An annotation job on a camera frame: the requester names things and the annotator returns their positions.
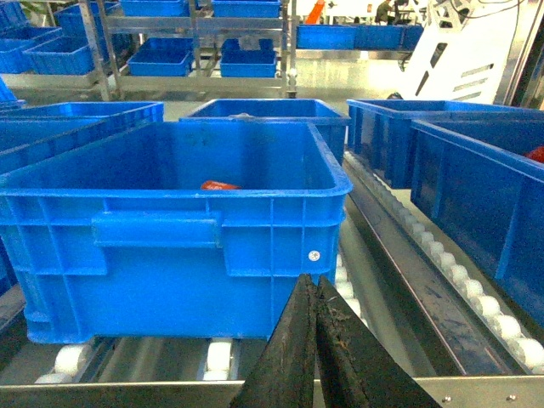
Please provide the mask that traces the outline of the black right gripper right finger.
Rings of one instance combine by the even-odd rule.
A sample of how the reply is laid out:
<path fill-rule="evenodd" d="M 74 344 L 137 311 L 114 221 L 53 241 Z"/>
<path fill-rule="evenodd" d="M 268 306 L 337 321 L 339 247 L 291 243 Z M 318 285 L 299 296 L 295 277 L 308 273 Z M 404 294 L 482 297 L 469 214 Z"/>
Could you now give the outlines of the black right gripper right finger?
<path fill-rule="evenodd" d="M 317 352 L 326 407 L 438 407 L 398 365 L 324 276 L 317 289 Z"/>

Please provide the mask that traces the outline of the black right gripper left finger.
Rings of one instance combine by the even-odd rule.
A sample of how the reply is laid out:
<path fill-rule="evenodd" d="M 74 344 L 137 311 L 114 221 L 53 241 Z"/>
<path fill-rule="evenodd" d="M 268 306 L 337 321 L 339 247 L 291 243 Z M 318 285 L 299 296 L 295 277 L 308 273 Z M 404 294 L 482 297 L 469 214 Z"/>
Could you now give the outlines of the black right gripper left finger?
<path fill-rule="evenodd" d="M 317 320 L 316 286 L 300 275 L 273 333 L 231 407 L 311 407 Z"/>

